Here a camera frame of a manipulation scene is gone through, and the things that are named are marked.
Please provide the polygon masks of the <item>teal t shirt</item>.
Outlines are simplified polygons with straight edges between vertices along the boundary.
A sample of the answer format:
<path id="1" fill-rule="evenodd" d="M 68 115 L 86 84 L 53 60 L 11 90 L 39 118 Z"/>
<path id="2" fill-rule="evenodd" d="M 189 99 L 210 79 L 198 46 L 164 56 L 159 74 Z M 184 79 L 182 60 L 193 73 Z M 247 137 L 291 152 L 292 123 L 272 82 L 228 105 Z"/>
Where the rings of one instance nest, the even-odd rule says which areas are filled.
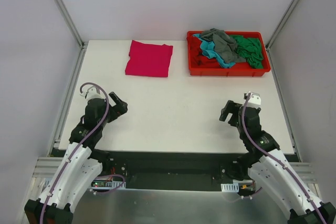
<path id="1" fill-rule="evenodd" d="M 202 55 L 207 57 L 208 59 L 215 59 L 217 63 L 222 68 L 231 68 L 236 63 L 235 62 L 226 62 L 216 51 L 215 51 L 215 44 L 213 41 L 206 41 L 201 38 L 200 33 L 193 34 L 193 38 L 197 38 L 201 44 L 200 44 L 200 50 L 202 51 Z"/>

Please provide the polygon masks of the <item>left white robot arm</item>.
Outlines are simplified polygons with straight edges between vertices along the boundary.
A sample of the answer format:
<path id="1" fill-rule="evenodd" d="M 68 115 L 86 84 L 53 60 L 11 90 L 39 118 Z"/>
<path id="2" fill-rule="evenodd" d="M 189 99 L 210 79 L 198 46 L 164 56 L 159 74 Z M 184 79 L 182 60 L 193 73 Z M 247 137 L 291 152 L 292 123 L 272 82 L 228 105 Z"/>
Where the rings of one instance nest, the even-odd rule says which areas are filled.
<path id="1" fill-rule="evenodd" d="M 86 92 L 87 105 L 80 122 L 72 130 L 64 157 L 53 178 L 36 200 L 28 200 L 25 215 L 29 223 L 72 223 L 77 204 L 97 178 L 112 178 L 110 154 L 96 149 L 103 129 L 128 110 L 114 92 L 109 100 L 93 88 Z"/>

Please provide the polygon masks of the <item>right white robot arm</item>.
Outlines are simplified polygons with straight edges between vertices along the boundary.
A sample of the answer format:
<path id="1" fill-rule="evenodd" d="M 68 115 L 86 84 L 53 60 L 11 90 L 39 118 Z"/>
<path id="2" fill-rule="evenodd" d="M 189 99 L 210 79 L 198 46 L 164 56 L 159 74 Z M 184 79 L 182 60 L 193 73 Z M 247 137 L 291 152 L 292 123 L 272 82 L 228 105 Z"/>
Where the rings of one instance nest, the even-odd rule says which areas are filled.
<path id="1" fill-rule="evenodd" d="M 260 124 L 260 108 L 227 101 L 220 121 L 228 115 L 247 153 L 226 169 L 231 179 L 252 179 L 282 210 L 288 223 L 333 223 L 335 206 L 323 202 L 291 167 L 276 140 Z"/>

